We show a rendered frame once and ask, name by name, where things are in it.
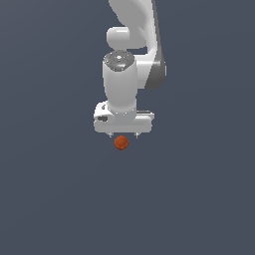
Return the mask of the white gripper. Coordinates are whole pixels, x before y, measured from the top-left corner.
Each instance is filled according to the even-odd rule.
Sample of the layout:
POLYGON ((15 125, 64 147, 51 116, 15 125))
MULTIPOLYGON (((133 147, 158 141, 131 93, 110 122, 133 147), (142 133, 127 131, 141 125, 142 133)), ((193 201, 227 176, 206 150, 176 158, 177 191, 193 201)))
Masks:
POLYGON ((132 132, 134 137, 143 132, 150 132, 154 113, 151 111, 136 111, 130 113, 114 113, 108 102, 98 103, 94 112, 94 128, 96 132, 104 132, 112 137, 114 133, 132 132))

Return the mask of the small red ball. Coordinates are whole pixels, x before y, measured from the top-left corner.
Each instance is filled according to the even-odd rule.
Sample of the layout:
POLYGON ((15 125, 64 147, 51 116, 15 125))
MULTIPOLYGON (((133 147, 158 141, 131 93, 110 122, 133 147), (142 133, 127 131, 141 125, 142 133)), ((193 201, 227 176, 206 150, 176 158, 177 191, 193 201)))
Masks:
POLYGON ((119 135, 115 139, 115 147, 118 150, 124 150, 128 147, 128 139, 124 135, 119 135))

